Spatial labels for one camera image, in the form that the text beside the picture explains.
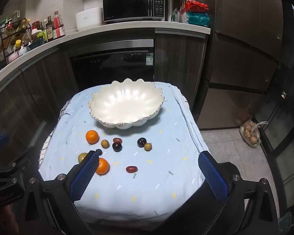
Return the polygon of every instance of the bottle cap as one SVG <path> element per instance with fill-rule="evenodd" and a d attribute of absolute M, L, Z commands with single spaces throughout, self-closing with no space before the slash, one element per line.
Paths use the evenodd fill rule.
<path fill-rule="evenodd" d="M 15 47 L 18 48 L 21 45 L 21 40 L 16 40 Z"/>

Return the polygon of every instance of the red bag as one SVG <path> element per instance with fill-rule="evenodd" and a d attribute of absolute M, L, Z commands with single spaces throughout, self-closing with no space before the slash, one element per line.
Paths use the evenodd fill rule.
<path fill-rule="evenodd" d="M 181 15 L 187 11 L 206 13 L 207 10 L 209 10 L 207 4 L 197 1 L 187 1 L 182 5 Z"/>

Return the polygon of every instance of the microwave control panel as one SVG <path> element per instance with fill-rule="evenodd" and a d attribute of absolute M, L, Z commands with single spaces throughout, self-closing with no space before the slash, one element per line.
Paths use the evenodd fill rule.
<path fill-rule="evenodd" d="M 165 16 L 165 0 L 154 0 L 154 17 Z"/>

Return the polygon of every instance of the bag of potatoes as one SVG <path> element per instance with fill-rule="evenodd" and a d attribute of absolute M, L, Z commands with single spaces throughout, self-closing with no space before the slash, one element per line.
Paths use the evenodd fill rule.
<path fill-rule="evenodd" d="M 258 147 L 261 143 L 260 134 L 258 127 L 261 124 L 267 124 L 268 122 L 260 122 L 258 124 L 254 123 L 252 120 L 247 120 L 241 127 L 240 133 L 243 139 L 250 145 L 251 147 Z"/>

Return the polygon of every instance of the blue tablecloth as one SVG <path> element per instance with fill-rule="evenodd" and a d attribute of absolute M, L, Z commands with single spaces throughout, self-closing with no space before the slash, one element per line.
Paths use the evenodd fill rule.
<path fill-rule="evenodd" d="M 103 150 L 101 157 L 110 163 L 110 171 L 103 176 L 94 174 L 82 199 L 75 202 L 87 222 L 163 221 L 202 185 L 198 155 L 208 148 L 188 103 L 175 86 L 161 82 L 155 86 L 162 88 L 165 101 L 159 114 L 140 127 L 109 129 L 93 119 L 88 101 L 101 86 L 76 94 L 63 109 L 39 172 L 44 180 L 53 180 L 60 173 L 68 173 L 78 163 L 80 153 Z M 88 130 L 98 132 L 98 143 L 87 143 Z M 112 149 L 114 137 L 123 140 L 118 153 Z M 140 137 L 152 143 L 151 151 L 137 146 Z M 101 147 L 103 139 L 110 142 L 108 149 Z M 130 165 L 137 166 L 138 171 L 127 173 L 125 168 Z"/>

